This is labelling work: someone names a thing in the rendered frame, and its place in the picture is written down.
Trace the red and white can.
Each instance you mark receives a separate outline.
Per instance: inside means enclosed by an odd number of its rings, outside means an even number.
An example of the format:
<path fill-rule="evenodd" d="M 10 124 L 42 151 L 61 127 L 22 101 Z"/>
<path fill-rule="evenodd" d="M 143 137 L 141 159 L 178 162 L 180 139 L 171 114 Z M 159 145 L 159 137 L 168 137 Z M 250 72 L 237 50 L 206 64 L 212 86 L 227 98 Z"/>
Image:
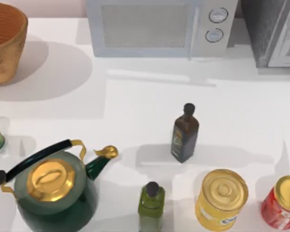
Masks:
<path fill-rule="evenodd" d="M 272 228 L 290 229 L 290 175 L 278 179 L 261 204 L 261 216 Z"/>

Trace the microwave knob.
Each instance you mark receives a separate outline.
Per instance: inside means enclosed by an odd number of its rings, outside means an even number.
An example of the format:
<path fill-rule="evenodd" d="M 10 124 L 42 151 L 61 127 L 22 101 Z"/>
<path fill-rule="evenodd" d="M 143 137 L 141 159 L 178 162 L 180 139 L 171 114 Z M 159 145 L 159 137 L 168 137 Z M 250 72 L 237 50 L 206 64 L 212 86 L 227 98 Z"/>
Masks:
<path fill-rule="evenodd" d="M 224 33 L 219 28 L 208 30 L 205 34 L 205 38 L 209 43 L 217 43 L 223 38 L 223 36 L 224 36 Z"/>
<path fill-rule="evenodd" d="M 216 8 L 210 11 L 209 20 L 212 23 L 219 24 L 224 22 L 229 16 L 229 12 L 225 8 Z"/>

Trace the dark brown bottle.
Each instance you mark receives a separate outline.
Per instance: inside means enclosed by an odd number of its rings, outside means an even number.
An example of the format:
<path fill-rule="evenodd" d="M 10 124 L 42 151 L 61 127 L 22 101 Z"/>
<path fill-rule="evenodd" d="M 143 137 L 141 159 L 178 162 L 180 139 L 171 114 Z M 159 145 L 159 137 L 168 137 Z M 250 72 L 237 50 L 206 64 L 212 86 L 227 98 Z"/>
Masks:
<path fill-rule="evenodd" d="M 193 116 L 194 104 L 186 103 L 183 112 L 174 122 L 171 143 L 171 154 L 180 163 L 193 156 L 200 127 L 198 120 Z"/>

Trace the green bottle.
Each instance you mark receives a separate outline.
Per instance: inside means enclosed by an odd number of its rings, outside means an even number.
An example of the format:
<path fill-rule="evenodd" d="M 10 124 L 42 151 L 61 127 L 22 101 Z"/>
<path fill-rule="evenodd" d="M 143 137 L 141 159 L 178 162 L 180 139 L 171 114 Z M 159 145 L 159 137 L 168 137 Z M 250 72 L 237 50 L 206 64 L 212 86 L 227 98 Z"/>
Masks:
<path fill-rule="evenodd" d="M 139 232 L 161 232 L 165 189 L 151 181 L 141 189 L 138 204 Z"/>

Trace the green and gold kettle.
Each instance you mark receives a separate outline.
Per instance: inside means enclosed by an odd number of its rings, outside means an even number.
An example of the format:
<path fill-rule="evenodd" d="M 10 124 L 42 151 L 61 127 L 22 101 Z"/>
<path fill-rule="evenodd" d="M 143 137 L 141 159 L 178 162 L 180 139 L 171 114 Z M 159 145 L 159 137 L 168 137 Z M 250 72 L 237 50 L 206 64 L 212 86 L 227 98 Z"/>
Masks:
<path fill-rule="evenodd" d="M 85 164 L 81 140 L 63 140 L 44 148 L 6 172 L 1 191 L 14 196 L 33 232 L 78 232 L 93 217 L 97 195 L 93 182 L 111 159 L 113 145 L 96 150 Z"/>

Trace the pale microwave oven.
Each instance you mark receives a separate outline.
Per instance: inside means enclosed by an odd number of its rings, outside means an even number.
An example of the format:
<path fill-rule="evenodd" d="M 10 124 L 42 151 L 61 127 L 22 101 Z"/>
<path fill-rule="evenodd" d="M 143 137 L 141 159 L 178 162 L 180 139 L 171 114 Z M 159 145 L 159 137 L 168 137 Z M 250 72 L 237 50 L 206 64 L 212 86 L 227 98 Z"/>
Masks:
<path fill-rule="evenodd" d="M 195 8 L 199 8 L 192 58 L 216 58 L 227 49 L 238 0 L 86 0 L 91 44 L 97 57 L 188 58 Z M 209 13 L 225 8 L 219 24 Z M 209 43 L 205 34 L 219 28 L 223 38 Z"/>

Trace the brown woven basket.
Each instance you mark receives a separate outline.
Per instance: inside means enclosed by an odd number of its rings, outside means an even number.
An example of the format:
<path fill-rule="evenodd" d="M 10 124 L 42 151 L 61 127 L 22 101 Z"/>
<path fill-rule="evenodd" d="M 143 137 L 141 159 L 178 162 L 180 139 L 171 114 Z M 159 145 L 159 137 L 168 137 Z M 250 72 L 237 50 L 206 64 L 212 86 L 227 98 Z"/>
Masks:
<path fill-rule="evenodd" d="M 28 18 L 18 8 L 0 3 L 0 84 L 15 77 L 26 42 Z"/>

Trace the grey cabinet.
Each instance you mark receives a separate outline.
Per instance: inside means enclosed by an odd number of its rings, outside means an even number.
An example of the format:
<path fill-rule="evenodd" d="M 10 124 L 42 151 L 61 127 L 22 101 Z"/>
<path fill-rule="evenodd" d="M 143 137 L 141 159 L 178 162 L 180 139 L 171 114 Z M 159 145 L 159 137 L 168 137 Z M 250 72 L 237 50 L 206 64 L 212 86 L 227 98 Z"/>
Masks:
<path fill-rule="evenodd" d="M 290 68 L 290 0 L 241 0 L 258 68 Z"/>

